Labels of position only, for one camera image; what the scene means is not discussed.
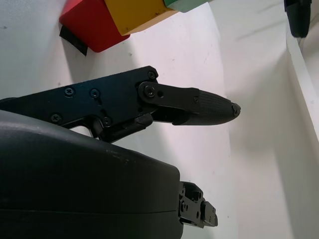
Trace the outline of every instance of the black cover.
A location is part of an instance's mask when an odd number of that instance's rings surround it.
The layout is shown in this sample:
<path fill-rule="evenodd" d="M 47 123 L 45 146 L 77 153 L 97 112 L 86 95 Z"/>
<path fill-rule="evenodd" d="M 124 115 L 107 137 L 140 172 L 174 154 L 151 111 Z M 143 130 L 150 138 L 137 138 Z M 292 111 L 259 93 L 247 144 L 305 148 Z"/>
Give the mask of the black cover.
<path fill-rule="evenodd" d="M 308 35 L 311 2 L 311 0 L 285 0 L 285 11 L 293 37 L 305 38 Z"/>
<path fill-rule="evenodd" d="M 199 91 L 199 114 L 187 114 L 179 117 L 173 125 L 217 125 L 237 118 L 241 108 L 230 100 L 206 91 Z"/>
<path fill-rule="evenodd" d="M 179 171 L 0 111 L 0 238 L 179 239 Z"/>
<path fill-rule="evenodd" d="M 83 41 L 77 38 L 68 28 L 61 27 L 60 37 L 70 42 L 76 49 L 78 49 L 83 55 L 86 56 L 88 52 L 88 46 Z"/>

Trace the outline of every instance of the white table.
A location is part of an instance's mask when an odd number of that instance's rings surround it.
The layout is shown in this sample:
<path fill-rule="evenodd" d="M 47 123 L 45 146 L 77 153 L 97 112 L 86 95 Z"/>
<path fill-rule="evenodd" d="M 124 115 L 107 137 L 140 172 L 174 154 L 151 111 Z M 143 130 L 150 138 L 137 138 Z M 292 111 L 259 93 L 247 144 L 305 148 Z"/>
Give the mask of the white table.
<path fill-rule="evenodd" d="M 219 34 L 208 4 L 86 57 L 59 37 L 65 0 L 0 1 L 0 99 L 151 65 L 158 81 L 224 95 Z M 219 226 L 184 227 L 183 238 L 238 238 L 228 126 L 154 123 L 117 145 L 175 165 L 217 209 Z"/>

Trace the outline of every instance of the yellow block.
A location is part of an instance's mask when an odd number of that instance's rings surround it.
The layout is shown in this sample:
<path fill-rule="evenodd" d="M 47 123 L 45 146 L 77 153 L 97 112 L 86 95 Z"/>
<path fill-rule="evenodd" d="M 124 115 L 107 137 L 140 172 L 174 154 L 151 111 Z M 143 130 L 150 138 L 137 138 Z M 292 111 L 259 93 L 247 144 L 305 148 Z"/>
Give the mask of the yellow block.
<path fill-rule="evenodd" d="M 143 31 L 174 15 L 163 0 L 105 0 L 121 35 Z"/>

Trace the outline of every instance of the green block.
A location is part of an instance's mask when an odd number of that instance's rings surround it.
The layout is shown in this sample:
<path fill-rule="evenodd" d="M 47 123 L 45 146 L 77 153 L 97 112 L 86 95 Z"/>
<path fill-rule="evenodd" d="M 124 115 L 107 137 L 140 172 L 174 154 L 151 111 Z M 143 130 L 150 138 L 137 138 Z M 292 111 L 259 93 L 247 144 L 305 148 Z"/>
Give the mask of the green block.
<path fill-rule="evenodd" d="M 164 0 L 166 7 L 180 12 L 188 12 L 211 0 Z"/>

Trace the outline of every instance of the hex screw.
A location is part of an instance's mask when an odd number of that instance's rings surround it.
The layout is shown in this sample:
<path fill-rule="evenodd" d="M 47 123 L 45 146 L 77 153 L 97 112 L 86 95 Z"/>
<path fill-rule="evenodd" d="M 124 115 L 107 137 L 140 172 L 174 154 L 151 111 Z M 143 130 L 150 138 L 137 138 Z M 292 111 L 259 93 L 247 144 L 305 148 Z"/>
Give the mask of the hex screw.
<path fill-rule="evenodd" d="M 153 98 L 155 96 L 155 89 L 152 86 L 145 86 L 144 88 L 144 94 L 149 97 Z"/>
<path fill-rule="evenodd" d="M 103 123 L 105 126 L 110 126 L 112 124 L 112 120 L 110 117 L 104 117 Z"/>
<path fill-rule="evenodd" d="M 97 90 L 97 89 L 92 89 L 91 91 L 90 91 L 90 96 L 92 97 L 92 98 L 99 98 L 100 97 L 100 92 Z"/>
<path fill-rule="evenodd" d="M 148 76 L 149 76 L 149 78 L 152 79 L 152 80 L 156 78 L 156 74 L 155 74 L 154 71 L 149 71 L 149 72 L 148 72 Z"/>

